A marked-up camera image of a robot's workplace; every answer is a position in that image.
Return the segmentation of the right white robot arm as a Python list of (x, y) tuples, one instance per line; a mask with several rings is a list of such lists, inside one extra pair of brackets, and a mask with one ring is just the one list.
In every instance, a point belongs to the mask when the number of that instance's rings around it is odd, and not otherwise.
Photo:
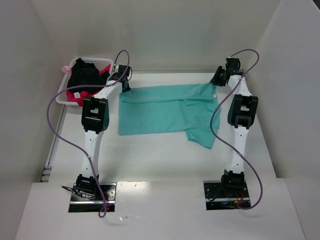
[(247, 136), (256, 117), (259, 99), (251, 94), (238, 58), (228, 57), (225, 67), (219, 66), (211, 79), (215, 86), (231, 88), (232, 102), (227, 123), (232, 132), (231, 161), (221, 177), (221, 191), (226, 197), (238, 194), (245, 187), (244, 157)]

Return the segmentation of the teal t shirt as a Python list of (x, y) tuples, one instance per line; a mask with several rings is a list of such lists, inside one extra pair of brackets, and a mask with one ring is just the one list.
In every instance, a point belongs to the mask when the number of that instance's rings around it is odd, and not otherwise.
[(190, 142), (211, 149), (220, 127), (217, 88), (211, 83), (132, 88), (121, 93), (121, 136), (185, 132)]

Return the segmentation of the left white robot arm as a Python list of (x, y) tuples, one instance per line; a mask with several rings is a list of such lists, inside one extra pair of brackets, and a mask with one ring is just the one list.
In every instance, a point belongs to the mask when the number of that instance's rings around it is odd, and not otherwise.
[(109, 103), (123, 92), (131, 90), (129, 80), (132, 68), (123, 64), (115, 66), (115, 72), (107, 81), (107, 86), (83, 101), (81, 124), (84, 128), (85, 152), (91, 159), (85, 158), (78, 175), (74, 191), (83, 198), (98, 200), (102, 198), (96, 179), (99, 178), (99, 153), (102, 137), (110, 123)]

